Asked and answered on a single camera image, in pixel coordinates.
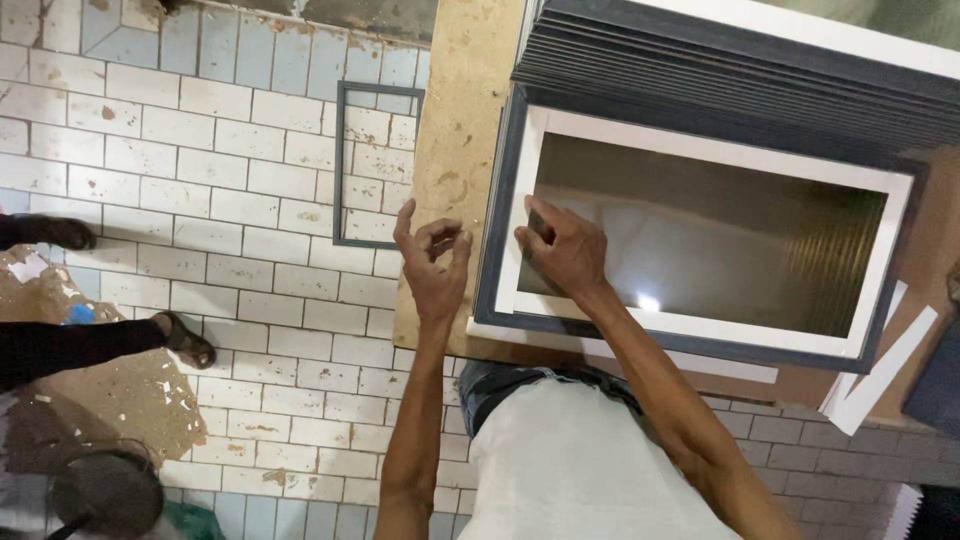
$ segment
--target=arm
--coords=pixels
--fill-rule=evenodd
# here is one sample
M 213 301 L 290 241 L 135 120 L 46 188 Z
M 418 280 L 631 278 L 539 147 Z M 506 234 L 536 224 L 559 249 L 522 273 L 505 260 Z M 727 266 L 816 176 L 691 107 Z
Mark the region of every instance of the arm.
M 441 219 L 410 234 L 417 204 L 407 202 L 396 217 L 394 240 L 403 254 L 403 274 L 420 317 L 420 344 L 403 390 L 380 480 L 380 510 L 374 540 L 427 537 L 440 461 L 444 352 L 450 327 L 464 300 L 471 235 L 461 223 Z M 435 261 L 453 250 L 448 268 Z
M 604 275 L 603 232 L 569 209 L 529 196 L 527 205 L 543 218 L 544 230 L 519 227 L 517 241 L 603 333 L 670 460 L 717 517 L 744 538 L 799 539 L 730 433 L 617 298 Z

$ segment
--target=hand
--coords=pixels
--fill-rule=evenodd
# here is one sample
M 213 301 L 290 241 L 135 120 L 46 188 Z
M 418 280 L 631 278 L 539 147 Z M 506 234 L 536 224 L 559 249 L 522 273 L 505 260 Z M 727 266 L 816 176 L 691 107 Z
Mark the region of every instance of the hand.
M 457 219 L 438 219 L 410 234 L 410 218 L 416 208 L 417 202 L 410 199 L 396 215 L 394 241 L 403 254 L 403 275 L 410 283 L 420 322 L 449 326 L 464 301 L 473 235 L 461 231 L 463 223 Z M 450 265 L 437 264 L 437 258 L 451 248 Z
M 514 231 L 523 254 L 534 268 L 559 285 L 578 305 L 610 288 L 604 275 L 607 236 L 571 209 L 558 209 L 533 195 L 526 207 L 540 215 L 543 231 Z

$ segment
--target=foot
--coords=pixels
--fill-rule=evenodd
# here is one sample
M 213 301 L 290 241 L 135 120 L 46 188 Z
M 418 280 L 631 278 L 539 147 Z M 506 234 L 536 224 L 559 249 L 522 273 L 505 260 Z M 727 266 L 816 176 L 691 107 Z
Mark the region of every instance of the foot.
M 14 214 L 19 243 L 46 242 L 68 250 L 89 250 L 97 245 L 93 231 L 79 219 L 38 213 Z
M 209 341 L 190 331 L 172 311 L 162 311 L 150 318 L 167 338 L 165 347 L 186 365 L 206 369 L 217 361 L 217 352 Z

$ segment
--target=wooden work table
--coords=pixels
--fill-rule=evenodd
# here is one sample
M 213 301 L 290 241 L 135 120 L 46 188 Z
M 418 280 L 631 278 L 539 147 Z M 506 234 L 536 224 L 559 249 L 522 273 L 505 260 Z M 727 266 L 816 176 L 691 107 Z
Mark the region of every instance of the wooden work table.
M 414 164 L 417 213 L 414 229 L 440 217 L 464 221 L 474 233 L 467 296 L 448 344 L 456 356 L 525 364 L 566 363 L 570 353 L 546 351 L 467 336 L 473 305 L 480 238 L 490 194 L 493 153 L 500 109 L 510 88 L 522 0 L 441 0 L 430 59 L 430 80 L 420 120 Z M 895 261 L 908 289 L 884 332 L 882 354 L 925 306 L 940 317 L 894 379 L 870 420 L 901 424 L 900 402 L 919 374 L 952 316 L 946 273 L 960 258 L 960 148 L 910 156 L 930 163 L 931 174 L 906 249 Z M 394 320 L 394 344 L 414 349 L 418 317 L 406 281 L 401 278 Z M 779 365 L 775 384 L 686 372 L 701 391 L 780 405 L 816 408 L 827 395 L 835 372 Z

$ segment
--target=white t-shirt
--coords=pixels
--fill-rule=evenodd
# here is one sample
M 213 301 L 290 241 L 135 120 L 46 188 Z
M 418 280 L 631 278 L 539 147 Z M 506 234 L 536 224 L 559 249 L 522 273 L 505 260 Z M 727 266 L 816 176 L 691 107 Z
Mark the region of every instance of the white t-shirt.
M 519 388 L 473 439 L 460 540 L 739 539 L 628 407 L 580 383 Z

